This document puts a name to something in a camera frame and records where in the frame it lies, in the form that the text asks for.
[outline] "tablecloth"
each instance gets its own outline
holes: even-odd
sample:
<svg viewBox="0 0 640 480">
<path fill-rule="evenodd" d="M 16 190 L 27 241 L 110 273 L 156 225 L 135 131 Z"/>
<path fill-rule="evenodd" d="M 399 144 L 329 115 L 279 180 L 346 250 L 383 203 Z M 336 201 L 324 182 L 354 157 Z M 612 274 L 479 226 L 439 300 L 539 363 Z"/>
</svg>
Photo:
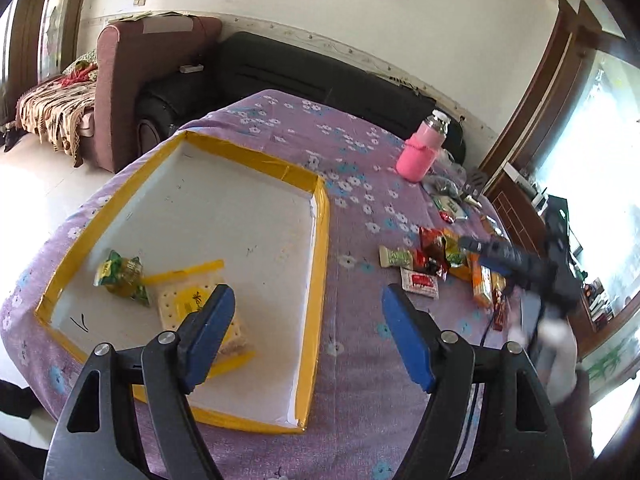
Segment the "tablecloth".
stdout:
<svg viewBox="0 0 640 480">
<path fill-rule="evenodd" d="M 355 116 L 277 91 L 248 97 L 183 129 L 301 164 L 324 178 L 331 201 L 321 351 L 308 429 L 263 435 L 201 424 L 221 473 L 238 480 L 390 479 L 427 396 L 410 381 L 383 318 L 382 289 L 399 281 L 399 271 L 379 266 L 378 247 L 417 247 L 418 226 L 446 226 L 421 187 L 396 174 L 402 140 Z M 0 310 L 8 354 L 53 416 L 60 414 L 82 365 L 53 341 L 33 311 L 68 248 L 152 153 L 115 175 L 58 228 Z M 482 202 L 496 218 L 487 200 Z M 477 214 L 453 229 L 486 238 Z M 479 343 L 488 319 L 468 283 L 449 277 L 440 282 L 439 300 L 411 299 L 441 329 Z M 491 330 L 486 344 L 499 348 L 505 340 L 504 332 Z M 136 402 L 136 410 L 150 467 L 162 473 L 148 409 Z"/>
</svg>

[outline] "striped blanket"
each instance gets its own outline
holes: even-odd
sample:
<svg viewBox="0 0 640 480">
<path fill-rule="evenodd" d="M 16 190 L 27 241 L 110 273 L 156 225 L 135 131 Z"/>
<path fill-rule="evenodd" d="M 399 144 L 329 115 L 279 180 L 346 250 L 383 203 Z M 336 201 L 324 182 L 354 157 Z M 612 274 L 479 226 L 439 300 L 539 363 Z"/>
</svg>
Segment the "striped blanket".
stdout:
<svg viewBox="0 0 640 480">
<path fill-rule="evenodd" d="M 63 88 L 61 81 L 57 78 L 29 90 L 20 100 L 18 114 L 23 129 L 73 156 L 77 168 L 82 164 L 78 124 L 85 110 L 94 106 L 95 82 Z"/>
</svg>

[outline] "white bottle lid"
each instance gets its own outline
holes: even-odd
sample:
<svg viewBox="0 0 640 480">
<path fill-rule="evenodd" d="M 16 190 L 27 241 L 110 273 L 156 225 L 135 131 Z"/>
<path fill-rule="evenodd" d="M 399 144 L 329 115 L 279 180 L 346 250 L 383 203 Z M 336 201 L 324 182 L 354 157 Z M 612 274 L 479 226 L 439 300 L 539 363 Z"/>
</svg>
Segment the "white bottle lid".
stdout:
<svg viewBox="0 0 640 480">
<path fill-rule="evenodd" d="M 440 110 L 434 110 L 433 112 L 433 116 L 442 121 L 445 124 L 449 124 L 451 122 L 451 118 L 444 112 L 441 112 Z"/>
</svg>

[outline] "black cable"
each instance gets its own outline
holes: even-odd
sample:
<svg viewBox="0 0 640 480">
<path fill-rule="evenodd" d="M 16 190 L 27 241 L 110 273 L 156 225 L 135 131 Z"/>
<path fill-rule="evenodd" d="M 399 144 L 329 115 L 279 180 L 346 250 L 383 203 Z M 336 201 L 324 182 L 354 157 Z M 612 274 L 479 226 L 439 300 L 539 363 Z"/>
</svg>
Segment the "black cable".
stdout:
<svg viewBox="0 0 640 480">
<path fill-rule="evenodd" d="M 496 310 L 494 310 L 494 314 L 491 316 L 491 321 L 489 321 L 489 324 L 484 329 L 484 334 L 482 334 L 482 338 L 480 339 L 481 347 L 484 346 L 484 342 L 486 341 L 486 336 L 489 333 L 489 329 L 491 328 L 491 325 L 494 323 L 495 314 L 496 314 Z M 462 438 L 462 445 L 460 446 L 460 451 L 458 452 L 458 456 L 453 461 L 453 465 L 451 466 L 451 469 L 449 469 L 449 476 L 451 476 L 452 473 L 456 470 L 456 467 L 458 466 L 458 462 L 460 462 L 460 459 L 462 458 L 462 454 L 465 451 L 466 441 L 469 440 L 469 434 L 471 433 L 471 421 L 474 417 L 474 411 L 476 410 L 476 402 L 478 402 L 479 389 L 480 389 L 480 383 L 476 383 L 476 387 L 474 388 L 474 396 L 473 396 L 473 399 L 471 400 L 471 409 L 469 409 L 469 416 L 468 416 L 468 419 L 466 420 L 465 436 Z"/>
</svg>

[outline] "pink thermos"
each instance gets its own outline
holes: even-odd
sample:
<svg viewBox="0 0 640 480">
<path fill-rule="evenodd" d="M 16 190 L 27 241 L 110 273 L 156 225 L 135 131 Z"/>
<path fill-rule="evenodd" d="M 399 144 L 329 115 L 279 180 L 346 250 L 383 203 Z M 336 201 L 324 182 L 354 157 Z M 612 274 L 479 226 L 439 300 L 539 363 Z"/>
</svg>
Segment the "pink thermos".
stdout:
<svg viewBox="0 0 640 480">
<path fill-rule="evenodd" d="M 438 150 L 447 138 L 451 119 L 444 112 L 434 110 L 418 131 L 405 143 L 396 163 L 396 171 L 409 182 L 420 182 L 438 156 Z"/>
</svg>

